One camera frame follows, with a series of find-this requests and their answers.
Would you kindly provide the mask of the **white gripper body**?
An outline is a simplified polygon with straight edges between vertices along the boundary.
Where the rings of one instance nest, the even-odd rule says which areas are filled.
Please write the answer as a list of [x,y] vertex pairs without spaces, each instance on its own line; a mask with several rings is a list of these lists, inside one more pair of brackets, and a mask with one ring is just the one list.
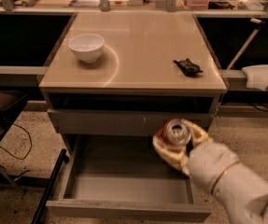
[[190,152],[190,180],[204,192],[211,193],[220,176],[238,162],[238,156],[224,144],[204,142]]

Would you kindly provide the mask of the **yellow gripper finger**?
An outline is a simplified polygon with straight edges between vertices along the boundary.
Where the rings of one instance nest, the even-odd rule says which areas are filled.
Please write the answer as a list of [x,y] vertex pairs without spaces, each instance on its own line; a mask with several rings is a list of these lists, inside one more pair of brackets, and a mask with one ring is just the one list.
[[193,147],[198,147],[202,143],[213,141],[213,138],[202,127],[187,119],[183,119],[182,122],[188,129],[188,137],[184,139],[183,143],[184,147],[189,143],[192,143]]
[[157,137],[153,137],[153,146],[158,155],[174,169],[189,175],[189,158],[185,150],[169,150],[162,145],[162,141]]

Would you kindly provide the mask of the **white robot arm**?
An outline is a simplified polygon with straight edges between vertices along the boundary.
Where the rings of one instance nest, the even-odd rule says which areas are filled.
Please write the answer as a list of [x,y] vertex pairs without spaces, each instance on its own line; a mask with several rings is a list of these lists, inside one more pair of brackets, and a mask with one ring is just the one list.
[[203,128],[171,119],[155,133],[153,146],[171,167],[215,197],[231,224],[268,224],[268,182]]

